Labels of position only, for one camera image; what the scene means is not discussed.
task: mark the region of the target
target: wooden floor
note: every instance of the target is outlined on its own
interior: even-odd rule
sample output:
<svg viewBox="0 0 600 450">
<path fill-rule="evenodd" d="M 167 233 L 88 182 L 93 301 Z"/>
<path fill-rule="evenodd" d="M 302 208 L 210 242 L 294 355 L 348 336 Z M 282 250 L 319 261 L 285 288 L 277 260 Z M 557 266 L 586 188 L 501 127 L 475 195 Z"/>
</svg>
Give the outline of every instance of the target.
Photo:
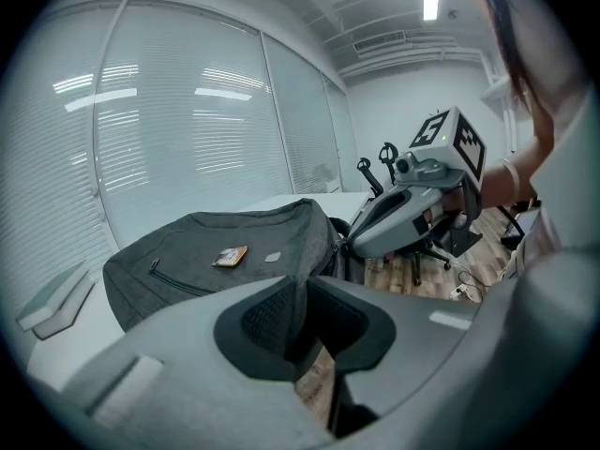
<svg viewBox="0 0 600 450">
<path fill-rule="evenodd" d="M 395 255 L 393 259 L 384 258 L 367 261 L 365 285 L 375 290 L 393 293 L 406 293 L 426 298 L 449 298 L 449 294 L 462 280 L 470 280 L 468 270 L 479 278 L 484 285 L 493 285 L 510 258 L 510 252 L 500 244 L 500 237 L 506 227 L 506 219 L 496 209 L 484 210 L 473 223 L 472 231 L 483 234 L 483 238 L 469 251 L 451 260 L 450 270 L 443 269 L 443 262 L 421 257 L 421 285 L 413 285 L 412 261 Z M 477 299 L 477 292 L 471 295 Z M 296 393 L 310 409 L 313 416 L 326 426 L 334 383 L 334 361 L 325 348 L 307 374 L 296 384 Z"/>
</svg>

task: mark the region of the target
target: ceiling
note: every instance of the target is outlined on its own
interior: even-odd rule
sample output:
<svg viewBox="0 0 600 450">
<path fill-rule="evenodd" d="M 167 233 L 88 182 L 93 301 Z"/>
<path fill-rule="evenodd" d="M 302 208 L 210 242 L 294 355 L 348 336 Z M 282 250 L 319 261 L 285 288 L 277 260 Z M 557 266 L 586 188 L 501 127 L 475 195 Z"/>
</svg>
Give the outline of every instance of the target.
<svg viewBox="0 0 600 450">
<path fill-rule="evenodd" d="M 488 23 L 474 0 L 440 0 L 435 22 L 423 21 L 423 0 L 281 1 L 323 44 L 342 75 L 345 68 L 360 66 L 373 56 L 436 47 L 479 49 L 487 53 L 493 41 Z M 359 51 L 354 47 L 358 42 L 392 33 L 394 41 L 373 40 Z"/>
</svg>

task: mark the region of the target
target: gray backpack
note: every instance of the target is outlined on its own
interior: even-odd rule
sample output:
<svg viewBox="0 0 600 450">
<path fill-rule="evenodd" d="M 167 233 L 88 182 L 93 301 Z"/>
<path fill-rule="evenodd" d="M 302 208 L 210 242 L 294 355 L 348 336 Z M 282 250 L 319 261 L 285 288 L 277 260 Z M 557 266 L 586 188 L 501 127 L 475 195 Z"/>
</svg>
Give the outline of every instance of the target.
<svg viewBox="0 0 600 450">
<path fill-rule="evenodd" d="M 296 292 L 285 339 L 289 350 L 305 319 L 309 276 L 363 283 L 362 262 L 344 251 L 348 229 L 348 224 L 332 222 L 308 199 L 267 212 L 189 214 L 113 255 L 103 269 L 106 294 L 116 320 L 127 331 L 169 305 L 265 278 L 291 276 Z M 248 250 L 237 266 L 213 266 L 223 249 L 241 246 Z"/>
</svg>

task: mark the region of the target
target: dark hair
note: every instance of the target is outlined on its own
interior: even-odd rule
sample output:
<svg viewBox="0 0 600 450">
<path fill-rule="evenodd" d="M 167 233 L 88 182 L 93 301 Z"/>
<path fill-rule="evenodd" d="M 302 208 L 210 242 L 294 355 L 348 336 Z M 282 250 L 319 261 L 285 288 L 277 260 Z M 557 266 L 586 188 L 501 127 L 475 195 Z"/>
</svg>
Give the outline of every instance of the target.
<svg viewBox="0 0 600 450">
<path fill-rule="evenodd" d="M 518 52 L 513 21 L 510 16 L 510 3 L 508 0 L 486 0 L 486 4 L 500 55 L 510 76 L 513 96 L 529 110 L 525 92 L 529 91 L 534 99 L 537 99 L 537 96 L 533 90 L 523 59 Z"/>
</svg>

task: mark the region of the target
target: woman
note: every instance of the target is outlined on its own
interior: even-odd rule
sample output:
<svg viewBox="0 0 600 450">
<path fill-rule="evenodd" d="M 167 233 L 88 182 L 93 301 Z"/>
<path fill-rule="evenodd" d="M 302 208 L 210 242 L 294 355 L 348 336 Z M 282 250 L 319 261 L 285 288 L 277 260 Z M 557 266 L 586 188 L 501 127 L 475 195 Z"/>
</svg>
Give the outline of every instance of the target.
<svg viewBox="0 0 600 450">
<path fill-rule="evenodd" d="M 482 206 L 510 205 L 535 195 L 533 173 L 552 152 L 592 84 L 569 37 L 542 0 L 479 0 L 487 9 L 511 79 L 513 94 L 532 115 L 534 138 L 509 159 L 486 170 Z M 445 211 L 461 209 L 460 191 L 448 194 Z M 523 238 L 502 277 L 512 278 L 560 248 L 544 210 Z"/>
</svg>

